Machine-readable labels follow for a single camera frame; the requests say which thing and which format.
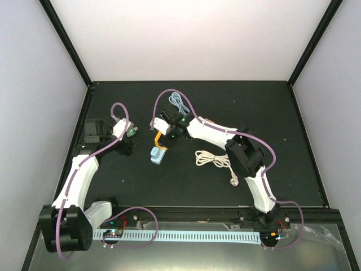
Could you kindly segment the green cube plug adapter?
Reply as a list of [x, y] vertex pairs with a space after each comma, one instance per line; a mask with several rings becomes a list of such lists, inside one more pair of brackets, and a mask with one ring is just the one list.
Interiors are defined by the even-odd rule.
[[136, 135], [137, 130], [138, 130], [137, 127], [130, 128], [126, 133], [127, 137], [132, 137], [132, 136]]

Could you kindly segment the light blue power strip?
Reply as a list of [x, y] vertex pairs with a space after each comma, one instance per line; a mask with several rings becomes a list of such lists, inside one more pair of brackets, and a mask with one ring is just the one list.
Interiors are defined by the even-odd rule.
[[163, 157], [165, 156], [166, 150], [159, 147], [153, 147], [150, 152], [150, 161], [154, 164], [160, 165]]

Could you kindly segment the yellow cube socket adapter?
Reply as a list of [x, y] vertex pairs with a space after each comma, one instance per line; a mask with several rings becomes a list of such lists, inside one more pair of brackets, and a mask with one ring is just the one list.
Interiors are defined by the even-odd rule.
[[167, 151], [168, 148], [163, 146], [163, 145], [160, 145], [160, 143], [159, 143], [159, 140], [160, 140], [161, 136], [162, 136], [162, 133], [160, 131], [158, 131], [155, 138], [154, 138], [155, 146], [158, 147], [159, 149], [163, 149], [163, 150]]

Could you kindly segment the light blue plug adapter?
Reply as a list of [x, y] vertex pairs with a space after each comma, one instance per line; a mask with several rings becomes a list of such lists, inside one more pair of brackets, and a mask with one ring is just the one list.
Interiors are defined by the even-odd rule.
[[162, 157], [164, 154], [164, 150], [163, 149], [159, 149], [158, 147], [153, 147], [152, 151], [151, 151], [151, 158], [152, 159], [159, 159], [160, 157]]

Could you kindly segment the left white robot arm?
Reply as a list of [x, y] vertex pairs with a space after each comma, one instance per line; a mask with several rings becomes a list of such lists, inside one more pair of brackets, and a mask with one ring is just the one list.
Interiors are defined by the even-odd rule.
[[103, 119], [85, 121], [83, 140], [74, 149], [72, 165], [65, 184], [50, 207], [42, 208], [39, 225], [48, 252], [86, 251], [94, 231], [105, 221], [115, 225], [121, 219], [115, 198], [97, 200], [85, 209], [91, 180], [102, 158], [113, 151], [129, 156], [134, 142], [127, 133], [134, 124], [123, 118], [110, 126]]

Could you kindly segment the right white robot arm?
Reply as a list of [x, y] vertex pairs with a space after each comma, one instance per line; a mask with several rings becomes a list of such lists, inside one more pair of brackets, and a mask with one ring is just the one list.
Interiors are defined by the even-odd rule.
[[192, 112], [182, 114], [175, 106], [168, 105], [154, 117], [151, 128], [160, 132], [161, 144], [171, 147], [180, 137], [200, 139], [226, 152], [225, 158], [236, 177], [245, 179], [256, 209], [256, 219], [262, 228], [268, 228], [277, 220], [279, 203], [271, 191], [266, 172], [267, 167], [261, 146], [268, 145], [252, 135], [249, 129], [221, 126]]

